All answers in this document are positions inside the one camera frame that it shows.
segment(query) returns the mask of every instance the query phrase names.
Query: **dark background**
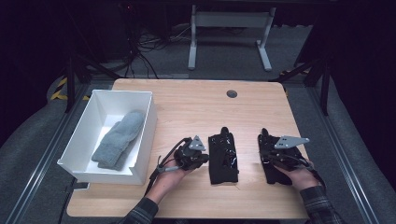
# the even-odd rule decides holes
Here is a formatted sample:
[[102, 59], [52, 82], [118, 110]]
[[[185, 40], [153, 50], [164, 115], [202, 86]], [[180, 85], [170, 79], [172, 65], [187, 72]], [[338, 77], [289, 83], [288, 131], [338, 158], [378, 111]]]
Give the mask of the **dark background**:
[[[342, 2], [348, 4], [279, 7], [274, 25], [315, 24], [298, 62], [329, 56], [340, 97], [378, 167], [395, 188], [391, 141], [396, 114], [395, 6], [386, 1]], [[173, 25], [189, 22], [191, 12], [190, 6], [136, 6], [136, 10], [136, 22], [162, 38]], [[0, 22], [0, 146], [47, 103], [47, 90], [71, 53], [100, 63], [128, 53], [124, 24], [114, 2], [3, 1]]]

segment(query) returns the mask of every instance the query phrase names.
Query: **metal stand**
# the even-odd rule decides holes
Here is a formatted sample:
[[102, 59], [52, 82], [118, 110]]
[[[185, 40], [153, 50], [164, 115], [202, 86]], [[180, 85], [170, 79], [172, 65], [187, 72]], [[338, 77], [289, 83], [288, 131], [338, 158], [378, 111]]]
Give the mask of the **metal stand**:
[[89, 83], [92, 79], [91, 74], [87, 69], [87, 65], [92, 66], [108, 77], [112, 77], [114, 79], [121, 78], [119, 75], [103, 67], [101, 64], [86, 57], [73, 54], [70, 56], [67, 65], [67, 108], [65, 113], [70, 111], [76, 101], [75, 75], [81, 83]]
[[269, 12], [206, 12], [196, 11], [196, 6], [192, 6], [191, 12], [191, 46], [189, 56], [189, 69], [195, 69], [197, 39], [196, 27], [249, 27], [263, 28], [262, 39], [257, 40], [257, 48], [262, 57], [264, 70], [269, 72], [272, 70], [267, 52], [265, 51], [265, 43], [267, 41], [271, 25], [275, 16], [276, 8], [272, 7]]
[[328, 116], [329, 114], [327, 113], [327, 98], [328, 98], [329, 84], [330, 84], [329, 59], [313, 60], [309, 63], [305, 63], [299, 67], [296, 67], [295, 69], [289, 72], [283, 71], [282, 72], [284, 74], [283, 76], [275, 79], [269, 79], [268, 81], [282, 83], [288, 80], [289, 78], [302, 73], [308, 68], [311, 69], [309, 70], [308, 75], [304, 80], [304, 84], [306, 87], [315, 87], [320, 77], [322, 77], [322, 85], [320, 90], [320, 107], [322, 109], [323, 114], [325, 116]]

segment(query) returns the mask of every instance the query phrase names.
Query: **sleeve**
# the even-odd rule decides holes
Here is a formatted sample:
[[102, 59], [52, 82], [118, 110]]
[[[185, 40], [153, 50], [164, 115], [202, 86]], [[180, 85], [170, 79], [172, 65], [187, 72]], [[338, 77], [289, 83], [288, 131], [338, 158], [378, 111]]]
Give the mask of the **sleeve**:
[[313, 224], [319, 223], [345, 223], [335, 211], [332, 203], [326, 196], [323, 187], [317, 186], [300, 191], [306, 212]]
[[149, 224], [158, 212], [158, 204], [143, 198], [119, 224]]

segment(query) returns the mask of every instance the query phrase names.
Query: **circular hole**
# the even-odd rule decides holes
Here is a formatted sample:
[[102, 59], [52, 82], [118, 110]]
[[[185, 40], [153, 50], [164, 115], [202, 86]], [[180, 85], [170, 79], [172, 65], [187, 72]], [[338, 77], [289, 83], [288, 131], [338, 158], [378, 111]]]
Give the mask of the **circular hole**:
[[227, 96], [230, 98], [235, 98], [238, 95], [238, 93], [236, 91], [230, 90], [227, 91]]

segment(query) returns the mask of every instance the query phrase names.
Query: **white bin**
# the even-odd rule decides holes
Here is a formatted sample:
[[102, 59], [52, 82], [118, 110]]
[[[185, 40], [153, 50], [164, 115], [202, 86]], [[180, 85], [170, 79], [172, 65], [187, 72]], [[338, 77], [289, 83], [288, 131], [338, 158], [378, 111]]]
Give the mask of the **white bin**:
[[[129, 112], [146, 115], [143, 129], [121, 171], [101, 169], [91, 160], [104, 135]], [[62, 157], [58, 160], [80, 182], [143, 185], [157, 124], [157, 111], [150, 91], [94, 90]]]

